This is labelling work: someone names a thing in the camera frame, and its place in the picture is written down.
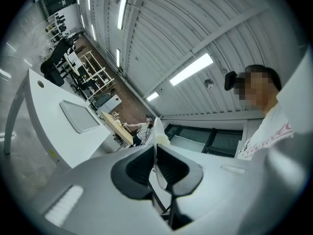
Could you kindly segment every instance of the dark hair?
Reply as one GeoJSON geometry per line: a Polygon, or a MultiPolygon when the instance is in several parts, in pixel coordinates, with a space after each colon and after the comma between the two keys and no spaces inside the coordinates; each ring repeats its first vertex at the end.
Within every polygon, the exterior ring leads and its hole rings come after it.
{"type": "Polygon", "coordinates": [[[279,75],[275,70],[269,67],[265,67],[263,65],[249,65],[246,67],[245,72],[262,72],[266,73],[268,77],[272,80],[273,84],[277,88],[278,91],[282,89],[282,84],[280,82],[279,75]]]}

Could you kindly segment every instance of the white t-shirt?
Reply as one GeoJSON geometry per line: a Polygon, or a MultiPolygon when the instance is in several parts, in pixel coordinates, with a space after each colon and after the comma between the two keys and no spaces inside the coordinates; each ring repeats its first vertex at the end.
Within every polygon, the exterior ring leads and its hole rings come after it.
{"type": "Polygon", "coordinates": [[[276,104],[266,114],[259,129],[246,142],[243,150],[238,154],[238,159],[251,160],[257,150],[270,147],[277,141],[292,136],[293,131],[289,121],[280,105],[276,104]]]}
{"type": "Polygon", "coordinates": [[[139,131],[137,133],[137,137],[142,141],[146,141],[146,138],[151,133],[152,128],[148,128],[148,125],[146,123],[139,123],[138,127],[139,131]]]}

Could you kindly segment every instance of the window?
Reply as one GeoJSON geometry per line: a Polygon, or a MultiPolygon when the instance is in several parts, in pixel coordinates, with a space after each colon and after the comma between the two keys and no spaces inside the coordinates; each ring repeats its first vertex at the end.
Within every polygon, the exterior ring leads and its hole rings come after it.
{"type": "Polygon", "coordinates": [[[172,145],[196,152],[235,157],[243,132],[169,125],[165,129],[172,145]]]}

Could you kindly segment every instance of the ceiling beam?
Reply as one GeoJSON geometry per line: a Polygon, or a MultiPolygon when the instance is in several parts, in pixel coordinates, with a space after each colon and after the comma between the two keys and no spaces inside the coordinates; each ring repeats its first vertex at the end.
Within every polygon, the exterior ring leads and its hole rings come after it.
{"type": "Polygon", "coordinates": [[[165,79],[167,79],[174,71],[176,71],[179,67],[181,67],[185,62],[187,62],[191,57],[193,57],[197,52],[206,47],[209,43],[216,40],[218,37],[222,36],[232,28],[237,25],[245,22],[246,20],[258,15],[259,13],[266,10],[265,6],[261,6],[258,8],[252,8],[244,12],[243,14],[238,15],[232,20],[228,21],[226,24],[222,25],[218,30],[208,35],[205,39],[203,39],[200,43],[197,44],[194,48],[192,48],[182,59],[179,60],[177,64],[175,64],[168,72],[164,74],[152,87],[149,91],[144,95],[144,98],[149,96],[165,79]]]}
{"type": "Polygon", "coordinates": [[[127,23],[127,26],[125,28],[126,31],[126,44],[125,44],[125,49],[123,52],[123,68],[124,68],[124,77],[127,77],[127,68],[128,68],[128,59],[129,59],[129,51],[131,48],[131,42],[132,42],[132,38],[133,38],[133,32],[134,32],[134,28],[135,28],[135,24],[137,21],[137,17],[138,17],[138,13],[140,11],[140,7],[143,3],[143,0],[134,0],[132,7],[131,7],[131,11],[129,14],[129,20],[127,23]]]}
{"type": "Polygon", "coordinates": [[[110,0],[104,0],[103,3],[103,30],[104,30],[104,52],[105,52],[105,57],[107,57],[107,52],[109,51],[109,38],[108,38],[108,20],[109,20],[109,1],[110,0]]]}
{"type": "Polygon", "coordinates": [[[184,116],[162,116],[162,120],[243,120],[264,118],[262,111],[239,111],[226,113],[212,113],[200,115],[184,115],[184,116]]]}

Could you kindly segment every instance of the curved white desk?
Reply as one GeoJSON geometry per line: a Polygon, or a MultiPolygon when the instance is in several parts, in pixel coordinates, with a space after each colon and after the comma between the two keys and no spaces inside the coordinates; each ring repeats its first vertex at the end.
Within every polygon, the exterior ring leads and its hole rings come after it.
{"type": "Polygon", "coordinates": [[[4,137],[6,154],[10,153],[15,119],[24,98],[40,142],[50,158],[56,164],[62,164],[63,168],[74,168],[89,159],[111,134],[97,118],[100,123],[98,128],[81,134],[76,132],[65,116],[60,102],[67,100],[85,106],[85,101],[52,84],[34,71],[28,70],[12,102],[6,122],[4,137]]]}

